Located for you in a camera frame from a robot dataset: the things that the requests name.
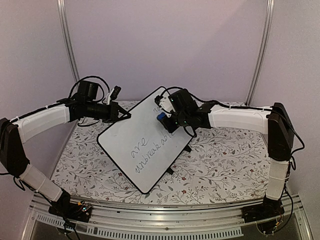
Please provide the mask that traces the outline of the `blue whiteboard eraser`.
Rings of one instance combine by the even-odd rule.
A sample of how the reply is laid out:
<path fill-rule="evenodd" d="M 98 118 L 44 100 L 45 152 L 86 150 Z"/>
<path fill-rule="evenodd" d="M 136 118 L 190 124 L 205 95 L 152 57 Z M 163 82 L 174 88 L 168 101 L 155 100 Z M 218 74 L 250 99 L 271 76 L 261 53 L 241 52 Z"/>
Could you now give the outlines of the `blue whiteboard eraser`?
<path fill-rule="evenodd" d="M 161 121 L 163 121 L 164 119 L 165 119 L 165 117 L 166 117 L 166 114 L 164 113 L 164 112 L 162 112 L 162 113 L 160 113 L 158 116 L 157 116 L 157 120 L 159 121 L 159 122 L 161 122 Z"/>

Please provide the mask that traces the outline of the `white whiteboard black frame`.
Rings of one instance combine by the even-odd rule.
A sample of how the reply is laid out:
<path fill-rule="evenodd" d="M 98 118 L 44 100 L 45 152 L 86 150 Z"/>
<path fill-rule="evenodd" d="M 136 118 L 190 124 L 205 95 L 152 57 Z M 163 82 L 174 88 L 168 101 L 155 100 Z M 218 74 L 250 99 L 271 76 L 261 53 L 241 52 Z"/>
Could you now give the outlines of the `white whiteboard black frame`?
<path fill-rule="evenodd" d="M 151 191 L 192 139 L 183 128 L 169 133 L 157 120 L 162 110 L 155 98 L 160 94 L 169 95 L 158 87 L 129 110 L 129 119 L 97 136 L 99 146 L 142 194 Z"/>

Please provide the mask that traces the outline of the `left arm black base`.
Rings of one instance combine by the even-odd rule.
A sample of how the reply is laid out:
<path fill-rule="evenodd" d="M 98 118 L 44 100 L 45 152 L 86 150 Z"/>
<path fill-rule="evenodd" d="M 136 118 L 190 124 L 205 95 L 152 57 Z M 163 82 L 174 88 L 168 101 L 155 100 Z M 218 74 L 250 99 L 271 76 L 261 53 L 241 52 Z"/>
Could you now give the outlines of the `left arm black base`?
<path fill-rule="evenodd" d="M 70 194 L 63 189 L 58 200 L 50 202 L 48 212 L 58 217 L 88 223 L 92 210 L 92 205 L 84 200 L 71 202 Z"/>

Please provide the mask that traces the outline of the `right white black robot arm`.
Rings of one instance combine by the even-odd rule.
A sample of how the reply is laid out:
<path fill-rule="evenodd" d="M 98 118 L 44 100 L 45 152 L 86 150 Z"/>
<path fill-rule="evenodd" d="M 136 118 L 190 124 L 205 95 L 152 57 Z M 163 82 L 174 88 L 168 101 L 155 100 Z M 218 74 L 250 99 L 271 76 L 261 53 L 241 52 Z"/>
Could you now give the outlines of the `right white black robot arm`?
<path fill-rule="evenodd" d="M 290 163 L 294 163 L 294 138 L 298 136 L 283 104 L 276 102 L 270 107 L 229 106 L 217 102 L 198 105 L 191 102 L 165 103 L 166 109 L 156 117 L 169 132 L 178 128 L 197 129 L 234 128 L 254 131 L 267 136 L 267 154 L 270 171 L 264 198 L 258 213 L 269 218 L 278 210 L 289 178 Z"/>

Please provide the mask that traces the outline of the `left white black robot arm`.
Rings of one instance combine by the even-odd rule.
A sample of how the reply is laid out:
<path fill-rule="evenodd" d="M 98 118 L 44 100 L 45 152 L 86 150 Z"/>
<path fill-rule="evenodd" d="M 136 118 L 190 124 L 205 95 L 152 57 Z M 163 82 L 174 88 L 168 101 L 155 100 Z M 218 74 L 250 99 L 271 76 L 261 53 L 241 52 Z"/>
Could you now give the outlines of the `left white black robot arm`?
<path fill-rule="evenodd" d="M 0 121 L 0 162 L 7 174 L 54 202 L 63 217 L 70 217 L 75 211 L 69 202 L 70 194 L 30 163 L 24 145 L 43 132 L 84 117 L 116 123 L 129 119 L 131 114 L 115 101 L 103 104 L 64 98 L 24 116 Z"/>

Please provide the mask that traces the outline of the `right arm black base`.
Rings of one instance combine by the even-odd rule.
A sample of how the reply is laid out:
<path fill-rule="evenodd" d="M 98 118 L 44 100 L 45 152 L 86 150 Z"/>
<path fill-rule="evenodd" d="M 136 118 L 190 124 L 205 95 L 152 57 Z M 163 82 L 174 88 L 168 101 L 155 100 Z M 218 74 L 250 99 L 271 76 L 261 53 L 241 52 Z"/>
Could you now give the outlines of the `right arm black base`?
<path fill-rule="evenodd" d="M 262 221 L 256 225 L 260 233 L 273 235 L 284 218 L 282 201 L 263 198 L 262 203 L 241 208 L 241 218 L 245 223 Z"/>

